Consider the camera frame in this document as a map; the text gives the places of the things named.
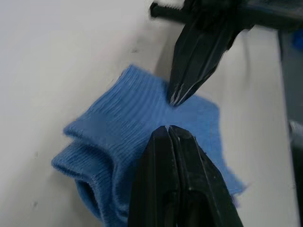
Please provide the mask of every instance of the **white surface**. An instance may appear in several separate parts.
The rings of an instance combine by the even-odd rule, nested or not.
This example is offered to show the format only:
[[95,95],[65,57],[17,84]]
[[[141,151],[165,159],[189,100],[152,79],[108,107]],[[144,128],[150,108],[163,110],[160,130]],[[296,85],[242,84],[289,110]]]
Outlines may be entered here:
[[[150,3],[0,3],[1,227],[100,226],[50,162],[69,142],[63,127],[129,63],[169,71],[162,60],[180,26],[149,21]],[[281,81],[276,33],[253,29],[199,91],[221,107],[224,156],[248,185],[245,227],[299,226]]]

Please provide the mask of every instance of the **ribbed knit fabric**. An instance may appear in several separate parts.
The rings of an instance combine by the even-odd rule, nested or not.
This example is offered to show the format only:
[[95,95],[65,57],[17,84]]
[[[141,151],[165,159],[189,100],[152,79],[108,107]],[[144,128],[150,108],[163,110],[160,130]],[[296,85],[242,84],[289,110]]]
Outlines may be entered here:
[[75,179],[80,197],[105,226],[127,226],[137,160],[151,133],[162,125],[189,130],[221,171],[230,193],[243,191],[222,158],[218,107],[197,96],[171,107],[166,93],[166,82],[130,66],[86,113],[64,129],[74,142],[52,165]]

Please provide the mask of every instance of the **white table surface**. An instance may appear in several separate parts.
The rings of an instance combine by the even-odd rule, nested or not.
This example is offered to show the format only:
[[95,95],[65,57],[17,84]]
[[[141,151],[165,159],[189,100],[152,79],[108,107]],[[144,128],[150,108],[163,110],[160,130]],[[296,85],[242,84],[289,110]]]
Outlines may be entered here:
[[[0,226],[101,224],[50,162],[63,127],[129,63],[167,77],[181,26],[150,21],[150,0],[0,3]],[[245,227],[297,227],[275,31],[241,33],[199,95],[221,108],[223,155],[248,186]]]

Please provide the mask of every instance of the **blue fabric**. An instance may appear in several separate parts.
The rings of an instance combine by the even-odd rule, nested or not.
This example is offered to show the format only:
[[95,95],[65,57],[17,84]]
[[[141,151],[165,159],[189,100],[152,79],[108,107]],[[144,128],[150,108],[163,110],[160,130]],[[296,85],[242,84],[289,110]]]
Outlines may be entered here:
[[64,129],[74,141],[52,165],[75,179],[80,197],[105,226],[127,226],[135,165],[151,133],[162,125],[189,130],[221,171],[229,192],[243,191],[222,158],[218,107],[197,96],[171,107],[166,92],[166,82],[130,66],[86,113]]
[[296,31],[294,33],[294,46],[303,50],[303,30]]

